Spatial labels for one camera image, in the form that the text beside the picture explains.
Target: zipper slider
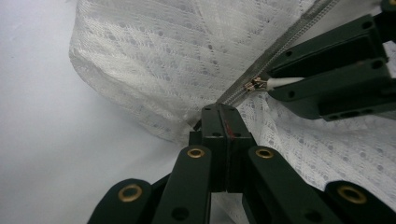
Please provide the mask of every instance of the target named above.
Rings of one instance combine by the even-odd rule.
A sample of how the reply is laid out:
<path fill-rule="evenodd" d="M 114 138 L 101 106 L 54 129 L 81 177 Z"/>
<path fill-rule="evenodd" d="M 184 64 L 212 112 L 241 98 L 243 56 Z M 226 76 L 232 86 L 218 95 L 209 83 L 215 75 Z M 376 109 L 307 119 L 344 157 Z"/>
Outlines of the zipper slider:
<path fill-rule="evenodd" d="M 260 77 L 254 77 L 247 84 L 244 85 L 246 92 L 251 91 L 267 91 L 267 81 Z"/>

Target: white surface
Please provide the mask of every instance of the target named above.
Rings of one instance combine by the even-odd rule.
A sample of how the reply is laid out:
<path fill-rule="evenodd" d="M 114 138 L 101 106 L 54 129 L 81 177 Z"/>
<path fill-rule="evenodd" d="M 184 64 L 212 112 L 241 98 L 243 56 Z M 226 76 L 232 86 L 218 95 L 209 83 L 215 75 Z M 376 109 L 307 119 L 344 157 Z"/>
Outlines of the white surface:
<path fill-rule="evenodd" d="M 75 7 L 0 1 L 2 224 L 86 223 L 113 185 L 153 183 L 179 152 L 76 74 L 68 58 Z"/>

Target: brass grommet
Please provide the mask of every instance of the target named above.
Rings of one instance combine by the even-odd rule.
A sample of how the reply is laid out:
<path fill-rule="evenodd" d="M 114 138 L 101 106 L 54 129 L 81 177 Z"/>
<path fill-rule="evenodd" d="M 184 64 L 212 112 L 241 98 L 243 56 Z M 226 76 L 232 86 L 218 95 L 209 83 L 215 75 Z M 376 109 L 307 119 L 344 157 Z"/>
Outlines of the brass grommet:
<path fill-rule="evenodd" d="M 134 189 L 134 190 L 135 190 L 134 194 L 132 194 L 132 195 L 125 195 L 125 192 L 126 192 L 128 189 Z M 142 188 L 140 188 L 138 185 L 136 185 L 136 184 L 128 185 L 128 186 L 122 188 L 122 189 L 119 191 L 119 199 L 120 199 L 122 202 L 130 203 L 130 202 L 133 202 L 134 200 L 138 199 L 138 198 L 142 195 L 142 193 L 143 193 L 143 190 L 142 190 Z"/>
<path fill-rule="evenodd" d="M 199 148 L 193 148 L 187 151 L 187 155 L 191 158 L 201 158 L 205 155 L 205 152 Z"/>
<path fill-rule="evenodd" d="M 256 155 L 264 159 L 270 159 L 274 157 L 274 153 L 270 149 L 266 149 L 266 148 L 257 149 Z"/>
<path fill-rule="evenodd" d="M 351 203 L 356 203 L 356 204 L 367 203 L 366 196 L 362 192 L 351 186 L 347 186 L 347 185 L 340 186 L 338 187 L 337 192 L 341 197 L 343 197 L 345 200 Z"/>

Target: zipper teeth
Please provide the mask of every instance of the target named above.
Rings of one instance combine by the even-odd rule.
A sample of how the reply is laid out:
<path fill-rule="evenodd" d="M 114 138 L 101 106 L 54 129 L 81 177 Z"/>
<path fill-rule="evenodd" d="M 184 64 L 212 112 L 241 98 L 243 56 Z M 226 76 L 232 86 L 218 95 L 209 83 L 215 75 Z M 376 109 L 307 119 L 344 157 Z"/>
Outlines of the zipper teeth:
<path fill-rule="evenodd" d="M 318 0 L 297 20 L 235 83 L 224 92 L 217 103 L 238 106 L 248 93 L 243 86 L 254 77 L 266 77 L 265 69 L 309 28 L 325 16 L 340 0 Z"/>

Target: white perforated fabric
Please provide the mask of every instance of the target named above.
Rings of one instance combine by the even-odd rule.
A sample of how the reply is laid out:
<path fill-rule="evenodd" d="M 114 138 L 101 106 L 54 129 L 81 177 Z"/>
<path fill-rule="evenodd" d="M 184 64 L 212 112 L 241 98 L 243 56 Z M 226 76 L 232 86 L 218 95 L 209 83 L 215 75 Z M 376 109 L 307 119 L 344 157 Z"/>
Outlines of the white perforated fabric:
<path fill-rule="evenodd" d="M 201 108 L 215 103 L 313 0 L 80 0 L 70 59 L 81 78 L 161 138 L 187 144 Z M 387 44 L 392 74 L 396 48 Z M 349 180 L 396 210 L 395 121 L 301 119 L 267 94 L 238 106 L 262 146 L 309 184 Z M 214 198 L 245 223 L 240 195 Z"/>

